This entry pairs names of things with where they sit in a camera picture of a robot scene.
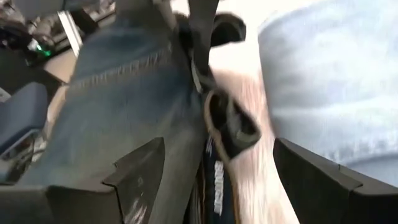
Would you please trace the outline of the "light blue jeans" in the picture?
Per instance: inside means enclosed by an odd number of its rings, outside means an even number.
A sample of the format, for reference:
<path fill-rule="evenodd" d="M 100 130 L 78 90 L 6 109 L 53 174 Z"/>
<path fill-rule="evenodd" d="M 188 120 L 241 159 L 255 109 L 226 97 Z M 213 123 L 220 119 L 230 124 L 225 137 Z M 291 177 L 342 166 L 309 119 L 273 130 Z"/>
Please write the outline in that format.
<path fill-rule="evenodd" d="M 398 0 L 316 2 L 258 41 L 275 135 L 398 187 Z"/>

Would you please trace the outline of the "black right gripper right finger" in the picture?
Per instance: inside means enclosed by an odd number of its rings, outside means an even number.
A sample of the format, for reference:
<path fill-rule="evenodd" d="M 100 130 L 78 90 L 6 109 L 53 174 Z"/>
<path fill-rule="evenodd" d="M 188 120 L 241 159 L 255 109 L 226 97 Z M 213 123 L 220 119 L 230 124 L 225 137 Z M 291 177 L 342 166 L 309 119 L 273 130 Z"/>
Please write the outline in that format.
<path fill-rule="evenodd" d="M 274 162 L 300 224 L 398 224 L 398 188 L 284 138 Z"/>

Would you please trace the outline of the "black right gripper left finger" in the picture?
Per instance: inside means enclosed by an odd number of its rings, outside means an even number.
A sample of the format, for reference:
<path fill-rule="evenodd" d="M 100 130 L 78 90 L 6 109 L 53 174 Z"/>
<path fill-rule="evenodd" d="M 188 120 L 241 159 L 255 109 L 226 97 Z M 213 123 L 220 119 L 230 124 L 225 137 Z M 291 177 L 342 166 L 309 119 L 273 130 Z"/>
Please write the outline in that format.
<path fill-rule="evenodd" d="M 70 187 L 0 187 L 0 224 L 148 224 L 164 160 L 154 138 Z"/>

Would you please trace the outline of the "black pants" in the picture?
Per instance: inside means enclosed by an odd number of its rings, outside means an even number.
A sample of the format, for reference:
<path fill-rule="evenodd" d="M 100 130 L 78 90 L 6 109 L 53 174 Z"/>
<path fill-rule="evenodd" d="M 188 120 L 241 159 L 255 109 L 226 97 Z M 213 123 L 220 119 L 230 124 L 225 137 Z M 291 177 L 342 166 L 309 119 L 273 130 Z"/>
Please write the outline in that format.
<path fill-rule="evenodd" d="M 242 224 L 232 160 L 261 133 L 209 66 L 220 0 L 117 0 L 80 50 L 45 152 L 20 186 L 70 187 L 154 138 L 162 179 L 148 224 Z"/>

